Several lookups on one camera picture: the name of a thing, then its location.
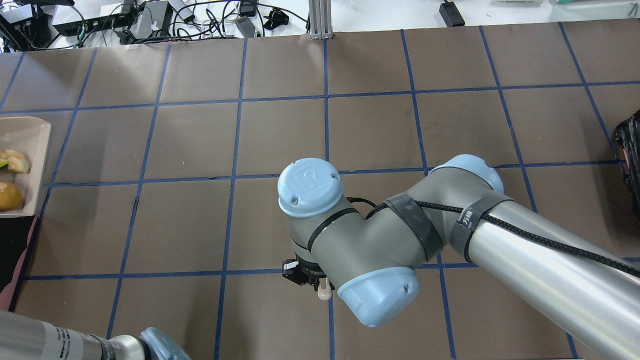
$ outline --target gray robot arm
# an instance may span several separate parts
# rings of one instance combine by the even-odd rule
[[[503,192],[494,169],[461,155],[366,220],[343,196],[333,166],[296,161],[278,180],[296,253],[283,276],[316,289],[329,278],[355,316],[375,327],[415,298],[413,269],[449,244],[607,359],[639,359],[640,272]],[[636,276],[542,246],[516,228],[607,257]]]

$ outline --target power adapter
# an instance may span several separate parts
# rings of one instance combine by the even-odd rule
[[[453,1],[444,0],[444,3],[440,4],[440,15],[448,28],[465,25],[465,19],[462,19],[462,15]]]

